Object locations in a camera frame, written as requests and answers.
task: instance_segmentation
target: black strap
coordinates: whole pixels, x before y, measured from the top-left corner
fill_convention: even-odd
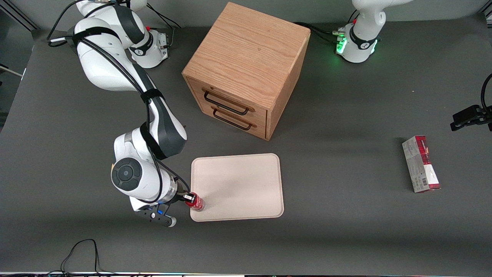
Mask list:
[[[148,91],[140,95],[140,98],[142,98],[145,104],[147,104],[149,100],[154,97],[162,97],[162,99],[164,99],[164,96],[158,89],[149,89]]]
[[[147,50],[149,50],[153,44],[154,44],[154,36],[152,34],[149,34],[149,39],[144,45],[140,47],[130,47],[129,49],[137,56],[144,56],[147,53]]]
[[[110,34],[110,35],[114,35],[115,37],[117,37],[118,39],[120,39],[118,37],[118,35],[116,34],[115,31],[111,30],[110,28],[106,28],[106,27],[92,27],[92,28],[88,28],[82,32],[79,32],[79,33],[76,33],[73,35],[72,37],[72,40],[73,40],[73,43],[75,45],[77,45],[79,43],[79,41],[87,36],[90,36],[90,35],[101,35],[101,34]]]
[[[140,126],[140,134],[145,140],[145,143],[149,146],[151,149],[152,153],[155,155],[155,157],[158,160],[164,160],[166,155],[162,152],[162,150],[159,147],[159,144],[155,141],[155,139],[152,137],[151,133],[149,133],[149,129],[147,128],[147,122],[144,122],[142,126]]]
[[[355,33],[354,33],[354,26],[350,28],[350,38],[352,41],[359,47],[361,50],[366,50],[368,49],[377,39],[377,37],[371,39],[371,40],[363,40],[361,38],[358,38]]]

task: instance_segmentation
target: power cord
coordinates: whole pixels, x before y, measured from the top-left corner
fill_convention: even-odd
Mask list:
[[[186,187],[188,193],[191,192],[191,189],[189,188],[189,185],[188,183],[186,183],[186,181],[181,178],[181,176],[177,175],[176,172],[172,171],[172,169],[170,169],[169,167],[167,167],[167,165],[165,165],[162,161],[157,161],[160,165],[162,165],[162,167],[164,167],[167,171],[169,171],[169,173],[171,173],[172,175],[176,176],[182,183],[183,185]]]
[[[354,10],[354,12],[350,15],[350,17],[348,18],[348,21],[347,21],[347,24],[350,23],[350,21],[352,20],[352,16],[354,16],[354,14],[357,12],[357,10]]]
[[[48,43],[48,45],[50,47],[58,47],[58,46],[62,46],[62,45],[64,45],[64,44],[67,43],[67,41],[65,40],[62,43],[52,44],[52,42],[50,41],[51,40],[51,36],[53,35],[53,32],[55,31],[55,28],[57,27],[58,23],[60,22],[60,20],[62,19],[63,15],[66,13],[66,11],[68,9],[70,9],[70,7],[72,7],[73,5],[77,4],[78,2],[82,2],[82,1],[85,1],[85,0],[75,0],[72,3],[68,4],[68,6],[65,7],[65,9],[63,9],[63,11],[61,12],[61,14],[58,16],[58,19],[55,21],[55,24],[53,25],[53,27],[51,28],[51,31],[49,32],[48,36],[46,37],[46,42]]]
[[[154,7],[152,7],[152,5],[150,5],[149,3],[147,3],[147,7],[149,9],[151,9],[153,12],[155,12],[167,24],[167,26],[169,26],[169,28],[173,28],[173,27],[167,22],[167,20],[169,20],[172,23],[174,23],[178,28],[181,28],[181,26],[178,23],[176,23],[176,21],[174,21],[174,20],[170,19],[169,17],[161,14],[160,12],[156,11],[154,9]]]
[[[158,17],[160,17],[160,18],[161,18],[161,19],[162,19],[162,20],[166,23],[166,25],[167,25],[169,28],[171,28],[171,29],[173,30],[173,33],[172,33],[172,35],[171,35],[171,42],[169,43],[169,47],[173,46],[173,43],[174,43],[174,31],[176,30],[176,27],[181,28],[181,26],[180,26],[178,23],[176,23],[176,21],[174,21],[174,20],[170,19],[169,17],[167,17],[167,16],[165,16],[165,15],[161,14],[160,12],[158,12],[158,11],[157,11],[156,9],[154,9],[154,7],[152,7],[152,5],[150,5],[149,3],[147,3],[147,7],[148,7],[150,10],[152,10],[153,12],[155,12],[155,14],[157,14],[157,15],[158,15]],[[169,20],[169,21],[171,21],[172,23],[174,23],[174,24],[176,25],[176,27],[171,26],[171,24],[169,24],[169,22],[167,22],[167,20]]]
[[[320,37],[322,40],[324,41],[327,41],[329,43],[334,43],[333,41],[327,39],[326,37],[322,36],[322,34],[325,34],[325,35],[331,35],[332,32],[329,32],[329,31],[325,31],[325,30],[322,30],[314,25],[311,25],[309,23],[304,23],[304,22],[294,22],[294,24],[297,24],[299,26],[303,26],[303,27],[306,27],[306,28],[309,28],[311,30],[311,32],[315,35],[317,35],[318,37]]]
[[[110,272],[112,274],[116,274],[114,272],[111,272],[111,271],[106,271],[104,269],[101,268],[101,264],[100,264],[100,261],[99,261],[99,251],[97,250],[97,243],[95,242],[94,239],[85,239],[85,240],[81,240],[79,242],[77,242],[73,247],[72,249],[70,250],[70,253],[68,254],[67,257],[65,257],[65,259],[61,262],[60,264],[60,270],[54,270],[54,271],[50,271],[48,272],[47,276],[48,277],[58,277],[58,276],[62,276],[62,277],[73,277],[73,276],[77,276],[77,274],[72,274],[70,272],[68,272],[66,269],[65,269],[65,265],[67,263],[67,261],[70,259],[70,257],[72,256],[73,254],[73,251],[75,250],[75,248],[83,243],[83,242],[88,242],[88,241],[91,241],[93,244],[94,244],[94,271],[99,274],[99,276],[110,276],[108,274],[104,274],[104,273],[101,273],[101,272]]]
[[[482,92],[480,94],[480,102],[482,103],[482,109],[485,110],[485,112],[489,115],[492,116],[492,112],[489,111],[489,108],[487,104],[485,104],[485,90],[487,89],[487,85],[489,84],[489,81],[492,79],[492,74],[490,74],[487,79],[485,79],[484,84],[482,85]]]
[[[72,3],[68,4],[67,7],[65,7],[65,9],[63,9],[63,11],[60,13],[60,15],[58,16],[58,19],[55,21],[53,27],[51,28],[48,36],[46,37],[46,42],[48,43],[48,45],[50,47],[58,47],[58,46],[62,46],[64,44],[67,43],[67,41],[63,41],[61,43],[58,43],[58,44],[53,44],[53,42],[56,42],[56,41],[51,41],[51,36],[53,35],[53,32],[55,31],[56,27],[58,26],[58,23],[60,22],[60,20],[62,19],[63,15],[66,13],[66,11],[68,11],[68,9],[70,9],[70,7],[72,7],[73,5],[77,4],[78,2],[82,2],[82,1],[86,1],[86,0],[75,0],[73,1]],[[87,18],[89,17],[91,14],[93,14],[95,11],[97,10],[100,10],[102,8],[105,8],[105,7],[108,7],[108,6],[112,6],[112,5],[116,5],[116,4],[123,4],[123,3],[126,3],[127,1],[129,0],[117,0],[116,2],[111,2],[111,3],[106,3],[104,5],[101,5],[97,8],[95,8],[94,10],[90,11],[87,15],[85,15],[84,18]]]
[[[118,62],[118,60],[116,60],[111,54],[109,54],[108,52],[106,52],[99,45],[93,43],[92,41],[90,41],[90,40],[88,40],[86,38],[82,38],[81,39],[81,42],[84,43],[85,45],[89,46],[90,48],[92,48],[93,50],[95,50],[97,53],[99,53],[101,56],[103,56],[106,60],[108,60],[112,65],[114,65],[114,67],[116,67],[116,69],[118,71],[121,72],[121,74],[123,74],[123,76],[125,76],[128,79],[128,81],[135,87],[135,89],[141,95],[144,94],[144,91],[142,90],[142,88],[140,87],[140,85],[137,83],[137,81],[135,80],[135,78],[133,78],[133,76],[123,67],[123,65],[121,65],[120,62]],[[149,108],[149,103],[145,103],[145,105],[146,105],[146,109],[147,109],[146,125],[147,125],[147,129],[150,130],[150,108]],[[157,194],[156,198],[153,201],[147,201],[147,200],[143,200],[143,199],[139,199],[139,200],[142,201],[142,202],[144,202],[144,203],[151,204],[151,203],[157,202],[159,200],[159,198],[160,198],[160,195],[162,194],[162,175],[160,173],[160,168],[159,168],[159,164],[157,163],[157,159],[155,158],[154,153],[151,151],[151,149],[149,148],[148,145],[147,145],[147,149],[149,150],[149,152],[151,154],[152,160],[153,160],[154,165],[155,165],[155,169],[157,170],[157,174],[159,175],[159,193]]]

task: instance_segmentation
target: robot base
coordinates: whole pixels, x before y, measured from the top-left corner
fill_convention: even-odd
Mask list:
[[[158,66],[162,61],[167,59],[169,46],[167,45],[167,35],[159,33],[156,30],[150,30],[149,33],[154,38],[154,43],[147,51],[145,56],[138,56],[131,52],[131,58],[145,69],[151,69]]]
[[[352,26],[354,26],[353,23],[347,24],[344,27],[340,27],[338,31],[348,34]],[[336,53],[348,62],[358,64],[366,61],[369,56],[374,53],[376,44],[377,40],[373,45],[369,45],[367,49],[361,50],[349,35],[345,35],[344,37],[338,37]]]

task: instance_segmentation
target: beige tray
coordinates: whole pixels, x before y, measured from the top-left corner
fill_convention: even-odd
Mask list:
[[[280,160],[275,154],[197,158],[191,191],[205,203],[194,221],[279,217],[283,214]]]

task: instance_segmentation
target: green led light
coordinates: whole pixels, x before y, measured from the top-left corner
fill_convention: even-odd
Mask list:
[[[371,54],[374,53],[374,50],[376,50],[376,44],[377,44],[377,39],[374,42],[374,46],[372,47],[372,50],[370,51]]]
[[[342,41],[339,42],[339,46],[337,46],[337,52],[339,54],[342,54],[343,51],[345,50],[346,45],[347,45],[347,39],[344,38]]]

